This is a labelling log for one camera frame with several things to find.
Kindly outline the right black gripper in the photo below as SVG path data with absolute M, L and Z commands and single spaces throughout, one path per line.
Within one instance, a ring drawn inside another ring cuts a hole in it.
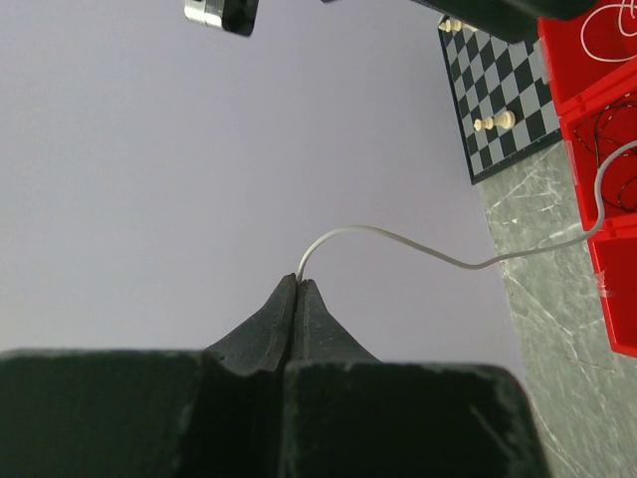
M 508 43 L 536 31 L 541 18 L 570 21 L 586 13 L 592 0 L 413 0 Z

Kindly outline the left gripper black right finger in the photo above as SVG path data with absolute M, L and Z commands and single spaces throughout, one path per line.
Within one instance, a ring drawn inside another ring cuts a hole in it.
M 303 281 L 298 292 L 291 363 L 343 366 L 380 363 L 329 312 L 314 280 Z

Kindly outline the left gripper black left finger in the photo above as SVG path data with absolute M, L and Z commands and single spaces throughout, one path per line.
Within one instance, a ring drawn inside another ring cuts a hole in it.
M 206 355 L 238 376 L 274 371 L 283 361 L 292 333 L 298 283 L 294 274 L 284 276 L 266 303 L 221 340 Z

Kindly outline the red three-compartment plastic tray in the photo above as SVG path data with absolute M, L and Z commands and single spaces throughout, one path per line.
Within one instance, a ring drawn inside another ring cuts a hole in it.
M 538 33 L 611 349 L 636 355 L 636 4 L 596 1 Z

